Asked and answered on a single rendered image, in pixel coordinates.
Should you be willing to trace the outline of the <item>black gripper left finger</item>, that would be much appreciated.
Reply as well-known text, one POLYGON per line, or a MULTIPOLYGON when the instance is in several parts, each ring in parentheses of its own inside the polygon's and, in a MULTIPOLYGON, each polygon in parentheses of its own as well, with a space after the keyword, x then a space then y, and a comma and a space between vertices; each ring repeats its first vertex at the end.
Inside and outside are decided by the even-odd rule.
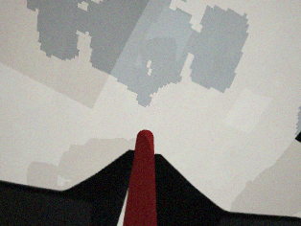
POLYGON ((0 180, 0 226, 117 226, 134 153, 66 191, 0 180))

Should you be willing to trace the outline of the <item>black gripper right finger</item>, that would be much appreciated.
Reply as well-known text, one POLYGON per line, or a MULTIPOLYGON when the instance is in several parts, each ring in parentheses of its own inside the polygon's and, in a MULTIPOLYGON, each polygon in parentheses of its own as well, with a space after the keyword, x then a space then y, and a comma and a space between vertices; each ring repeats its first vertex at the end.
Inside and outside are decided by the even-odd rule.
POLYGON ((154 154, 157 226, 301 226, 301 217, 228 212, 154 154))

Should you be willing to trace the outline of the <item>dark red peg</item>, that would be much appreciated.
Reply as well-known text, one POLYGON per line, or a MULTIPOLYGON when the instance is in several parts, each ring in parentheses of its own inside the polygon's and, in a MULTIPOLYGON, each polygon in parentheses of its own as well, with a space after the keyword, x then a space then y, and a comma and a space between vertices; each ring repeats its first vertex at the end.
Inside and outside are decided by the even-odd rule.
POLYGON ((137 134, 123 226, 157 226, 154 140, 149 130, 137 134))

